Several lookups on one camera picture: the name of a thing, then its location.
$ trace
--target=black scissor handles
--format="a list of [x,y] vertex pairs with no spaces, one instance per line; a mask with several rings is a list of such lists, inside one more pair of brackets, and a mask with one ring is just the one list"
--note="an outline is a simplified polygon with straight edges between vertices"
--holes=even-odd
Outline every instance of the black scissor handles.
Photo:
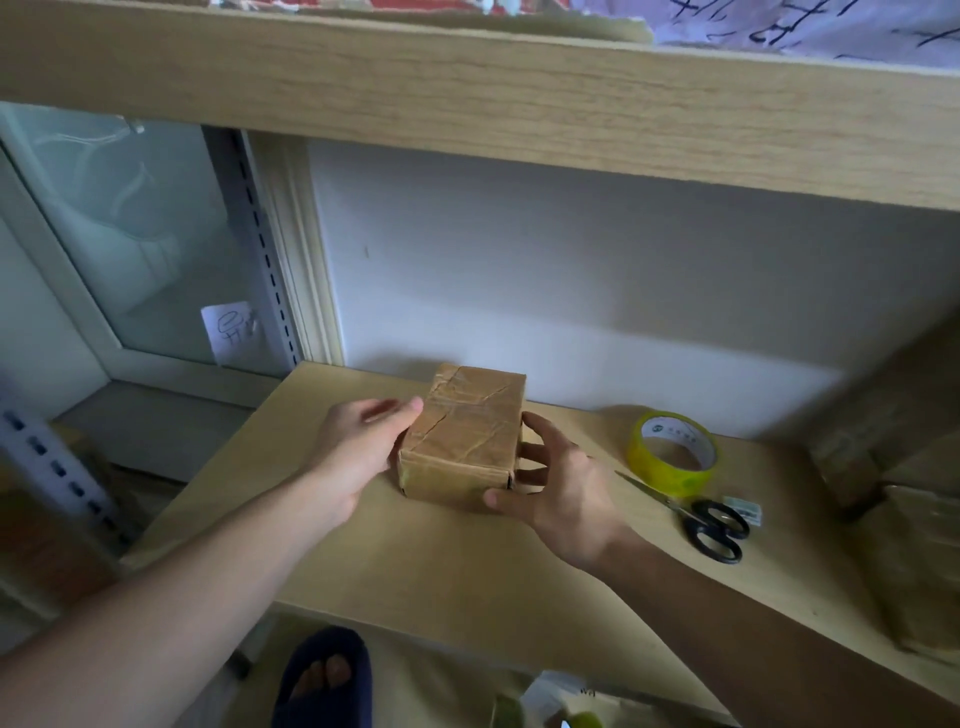
[[695,500],[682,524],[694,548],[721,564],[737,564],[743,551],[737,541],[750,535],[750,525],[729,505],[716,500]]

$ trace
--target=desk surface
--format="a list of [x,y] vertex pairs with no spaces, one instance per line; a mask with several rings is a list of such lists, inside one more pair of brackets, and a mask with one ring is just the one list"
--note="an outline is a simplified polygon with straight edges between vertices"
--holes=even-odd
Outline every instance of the desk surface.
[[[390,376],[301,364],[160,514],[125,562],[148,563],[290,474],[331,404],[405,398],[426,388]],[[590,413],[528,406],[590,454],[623,467],[619,453],[639,408]],[[960,673],[900,652],[886,636],[805,454],[718,441],[722,460],[710,491],[763,506],[763,526],[744,546],[741,564],[724,566],[700,555],[667,509],[612,477],[612,495],[631,525],[694,569],[960,702]],[[562,669],[723,712],[612,592],[556,559],[528,528],[409,500],[383,476],[366,489],[349,523],[307,554],[276,601],[293,611],[384,627],[500,665]]]

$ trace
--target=toes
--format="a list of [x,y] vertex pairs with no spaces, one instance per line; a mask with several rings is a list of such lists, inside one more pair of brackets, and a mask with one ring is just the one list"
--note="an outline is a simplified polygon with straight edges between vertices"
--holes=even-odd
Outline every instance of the toes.
[[350,663],[343,655],[334,655],[326,660],[326,682],[331,688],[339,688],[349,682],[352,676]]
[[290,697],[303,697],[313,691],[322,690],[324,683],[324,664],[321,662],[313,663],[313,665],[303,671],[293,691],[290,693]]

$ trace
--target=navy blue slipper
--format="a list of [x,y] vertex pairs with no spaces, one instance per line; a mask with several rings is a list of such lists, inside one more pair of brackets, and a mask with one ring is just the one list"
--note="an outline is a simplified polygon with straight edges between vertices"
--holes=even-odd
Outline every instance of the navy blue slipper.
[[[315,662],[343,655],[352,673],[339,688],[323,688],[290,699],[290,693]],[[360,635],[344,627],[327,627],[294,651],[280,680],[273,728],[372,728],[373,676],[370,655]]]

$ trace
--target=yellow tape roll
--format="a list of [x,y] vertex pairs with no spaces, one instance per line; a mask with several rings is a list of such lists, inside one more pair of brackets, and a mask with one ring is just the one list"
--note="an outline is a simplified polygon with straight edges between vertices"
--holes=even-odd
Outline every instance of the yellow tape roll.
[[719,458],[710,433],[674,412],[653,411],[641,417],[627,446],[630,470],[651,488],[676,498],[700,493]]

